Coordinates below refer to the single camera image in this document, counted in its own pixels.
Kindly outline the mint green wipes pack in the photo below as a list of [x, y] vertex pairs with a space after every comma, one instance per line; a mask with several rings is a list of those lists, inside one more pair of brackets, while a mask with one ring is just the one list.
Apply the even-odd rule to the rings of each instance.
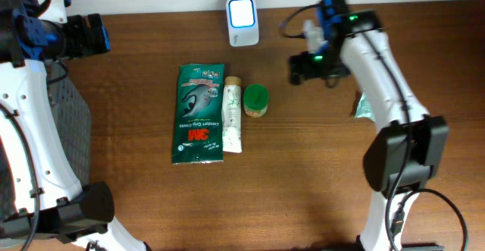
[[357, 107], [355, 108], [354, 118], [367, 118], [373, 122], [376, 121], [374, 112], [372, 111], [371, 104], [367, 100], [367, 97], [364, 93], [362, 93], [358, 98], [358, 103], [357, 103]]

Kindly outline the green lid jar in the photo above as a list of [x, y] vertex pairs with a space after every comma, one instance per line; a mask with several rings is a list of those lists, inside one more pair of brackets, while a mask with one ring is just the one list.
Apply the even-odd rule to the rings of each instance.
[[268, 109], [268, 102], [268, 89], [261, 84], [252, 84], [243, 93], [243, 107], [249, 117], [263, 116]]

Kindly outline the white cream tube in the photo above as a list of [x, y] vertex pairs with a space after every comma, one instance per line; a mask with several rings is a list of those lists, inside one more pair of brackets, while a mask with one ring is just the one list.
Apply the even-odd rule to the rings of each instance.
[[242, 115], [242, 81], [238, 77], [227, 77], [224, 80], [222, 102], [223, 115], [223, 150], [241, 153], [241, 115]]

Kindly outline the green 3M gloves packet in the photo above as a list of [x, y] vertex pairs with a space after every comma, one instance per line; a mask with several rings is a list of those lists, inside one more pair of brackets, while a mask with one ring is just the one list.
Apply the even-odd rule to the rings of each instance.
[[180, 67], [174, 123], [172, 163], [221, 162], [223, 64]]

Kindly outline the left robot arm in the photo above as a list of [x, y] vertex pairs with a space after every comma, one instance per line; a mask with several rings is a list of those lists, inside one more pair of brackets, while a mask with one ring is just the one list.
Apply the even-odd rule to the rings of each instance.
[[116, 219], [104, 182], [83, 184], [52, 114], [48, 67], [109, 51], [99, 14], [69, 16], [71, 0], [1, 0], [1, 246], [56, 239], [87, 250], [146, 250]]

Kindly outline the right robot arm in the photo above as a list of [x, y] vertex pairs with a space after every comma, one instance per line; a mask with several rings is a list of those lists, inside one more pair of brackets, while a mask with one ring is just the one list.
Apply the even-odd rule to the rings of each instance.
[[363, 158], [372, 189], [364, 230], [344, 250], [440, 250], [436, 243], [404, 245], [412, 204], [437, 175], [449, 127], [433, 117], [407, 84], [373, 10], [352, 11], [346, 0], [314, 4], [318, 19], [305, 23], [307, 51], [289, 58], [290, 82], [319, 78], [335, 87], [352, 75], [374, 113], [377, 135]]

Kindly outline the white barcode scanner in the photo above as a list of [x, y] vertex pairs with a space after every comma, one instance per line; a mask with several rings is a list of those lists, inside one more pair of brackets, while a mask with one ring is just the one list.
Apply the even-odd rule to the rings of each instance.
[[226, 1], [227, 28], [232, 47], [256, 45], [259, 41], [255, 0]]

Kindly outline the grey plastic basket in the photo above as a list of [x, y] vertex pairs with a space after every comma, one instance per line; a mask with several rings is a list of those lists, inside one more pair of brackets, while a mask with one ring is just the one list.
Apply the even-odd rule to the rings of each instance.
[[40, 190], [36, 238], [70, 243], [102, 225], [89, 184], [91, 115], [65, 78], [47, 85], [41, 62], [1, 65], [1, 247], [22, 244], [31, 232], [33, 160]]

